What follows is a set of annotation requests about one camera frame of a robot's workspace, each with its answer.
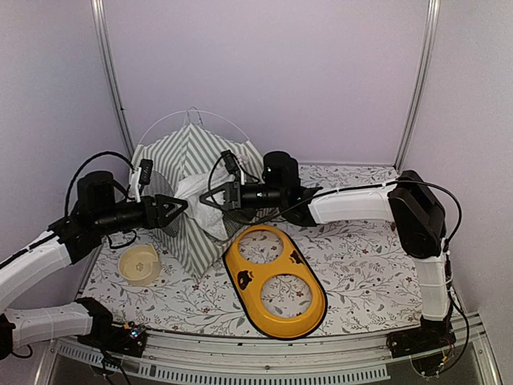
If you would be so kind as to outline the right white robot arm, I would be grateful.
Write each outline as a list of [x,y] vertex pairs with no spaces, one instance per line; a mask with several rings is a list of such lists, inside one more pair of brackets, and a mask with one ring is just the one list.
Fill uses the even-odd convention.
[[302,185],[299,165],[288,153],[267,153],[261,181],[244,182],[244,169],[226,150],[218,160],[233,181],[208,180],[200,202],[224,214],[245,209],[277,209],[279,217],[302,227],[340,221],[388,221],[395,225],[403,251],[414,260],[422,296],[422,320],[414,342],[423,350],[444,339],[443,320],[450,317],[449,269],[451,235],[446,211],[433,194],[435,186],[416,172],[405,171],[393,180],[323,190]]

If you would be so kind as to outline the yellow double bowl holder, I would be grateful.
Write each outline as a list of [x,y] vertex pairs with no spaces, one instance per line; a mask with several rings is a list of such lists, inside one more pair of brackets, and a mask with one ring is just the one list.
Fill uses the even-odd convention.
[[261,334],[295,340],[324,321],[327,294],[294,240],[278,228],[247,228],[222,261],[242,310]]

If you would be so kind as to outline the cream pet bowl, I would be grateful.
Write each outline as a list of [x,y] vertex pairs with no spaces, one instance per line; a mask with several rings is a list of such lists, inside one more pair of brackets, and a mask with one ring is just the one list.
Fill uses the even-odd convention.
[[148,286],[161,273],[160,258],[153,245],[137,245],[119,259],[120,275],[132,286]]

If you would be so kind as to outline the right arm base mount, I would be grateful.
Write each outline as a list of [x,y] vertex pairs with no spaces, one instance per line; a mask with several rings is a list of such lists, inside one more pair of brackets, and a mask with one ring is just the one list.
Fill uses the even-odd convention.
[[449,318],[443,321],[421,318],[419,327],[396,331],[386,338],[387,348],[393,358],[437,351],[413,360],[414,370],[424,377],[433,377],[442,372],[454,351],[455,342],[456,337]]

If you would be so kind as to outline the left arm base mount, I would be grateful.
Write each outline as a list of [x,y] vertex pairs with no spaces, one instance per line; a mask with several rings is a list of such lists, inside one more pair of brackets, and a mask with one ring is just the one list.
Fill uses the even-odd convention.
[[79,335],[79,343],[96,348],[100,351],[119,353],[141,358],[146,346],[146,327],[133,321],[122,326],[113,323],[112,313],[93,298],[79,298],[76,302],[82,305],[92,318],[91,331]]

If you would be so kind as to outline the green striped pet tent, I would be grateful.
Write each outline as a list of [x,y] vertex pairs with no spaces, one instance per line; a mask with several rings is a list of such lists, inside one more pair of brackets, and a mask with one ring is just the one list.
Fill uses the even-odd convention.
[[184,270],[199,282],[211,264],[219,259],[243,226],[225,217],[217,208],[200,202],[200,196],[234,180],[223,163],[214,164],[220,154],[231,151],[250,174],[260,176],[263,157],[249,140],[236,142],[189,124],[148,145],[138,144],[132,157],[153,161],[154,175],[145,190],[187,201],[188,207],[168,227],[156,230]]

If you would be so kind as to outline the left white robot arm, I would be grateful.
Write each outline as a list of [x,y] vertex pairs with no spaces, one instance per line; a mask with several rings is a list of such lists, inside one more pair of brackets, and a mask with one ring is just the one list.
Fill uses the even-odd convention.
[[34,342],[76,335],[81,343],[101,351],[132,351],[141,355],[137,332],[114,326],[112,313],[93,298],[65,306],[15,310],[10,304],[54,272],[89,256],[114,233],[163,229],[188,207],[167,195],[143,196],[148,172],[135,171],[128,188],[111,172],[90,172],[77,181],[77,201],[64,217],[48,226],[29,245],[1,263],[1,356]]

